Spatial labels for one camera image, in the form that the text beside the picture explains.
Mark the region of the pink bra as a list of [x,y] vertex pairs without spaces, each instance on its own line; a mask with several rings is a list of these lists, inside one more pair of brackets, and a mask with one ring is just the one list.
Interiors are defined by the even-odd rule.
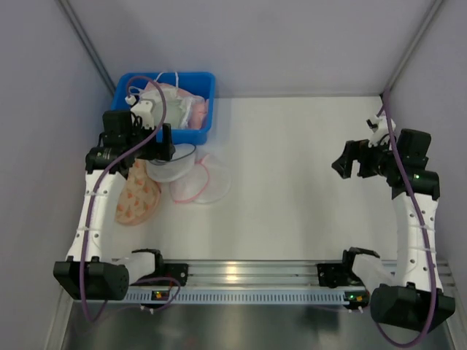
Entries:
[[209,111],[209,100],[199,100],[194,103],[189,120],[189,129],[200,130]]

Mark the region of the pink-trimmed mesh laundry bag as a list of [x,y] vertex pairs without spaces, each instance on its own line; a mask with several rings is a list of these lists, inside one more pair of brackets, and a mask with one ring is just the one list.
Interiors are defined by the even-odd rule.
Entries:
[[224,198],[231,188],[228,167],[213,154],[197,160],[186,175],[169,185],[175,203],[210,204]]

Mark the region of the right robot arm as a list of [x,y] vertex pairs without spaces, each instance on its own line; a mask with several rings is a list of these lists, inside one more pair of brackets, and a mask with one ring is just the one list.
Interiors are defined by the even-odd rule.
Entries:
[[372,319],[408,330],[430,332],[455,312],[455,300],[446,296],[436,267],[435,216],[439,205],[439,175],[427,170],[431,135],[403,129],[397,151],[408,179],[403,180],[386,142],[372,146],[368,139],[347,141],[331,167],[347,179],[352,164],[358,176],[382,176],[391,189],[397,224],[395,273],[385,270],[380,256],[352,247],[343,262],[369,293]]

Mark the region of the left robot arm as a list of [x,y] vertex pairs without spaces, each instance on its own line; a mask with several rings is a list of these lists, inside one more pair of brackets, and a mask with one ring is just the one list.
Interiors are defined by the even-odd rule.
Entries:
[[53,276],[75,300],[123,300],[130,285],[157,273],[155,249],[133,251],[129,260],[109,252],[117,204],[136,160],[171,160],[175,148],[168,123],[147,128],[125,110],[107,111],[98,144],[85,157],[85,196],[72,246]]

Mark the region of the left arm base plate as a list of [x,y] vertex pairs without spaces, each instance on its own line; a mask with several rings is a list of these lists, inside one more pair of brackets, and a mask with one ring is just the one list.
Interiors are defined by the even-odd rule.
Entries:
[[183,262],[163,262],[159,264],[154,272],[154,277],[172,277],[182,286],[188,280],[189,265]]

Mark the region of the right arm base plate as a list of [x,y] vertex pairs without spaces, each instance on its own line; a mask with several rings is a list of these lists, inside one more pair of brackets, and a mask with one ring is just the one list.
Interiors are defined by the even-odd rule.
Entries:
[[361,287],[362,281],[343,263],[317,264],[317,276],[321,287]]

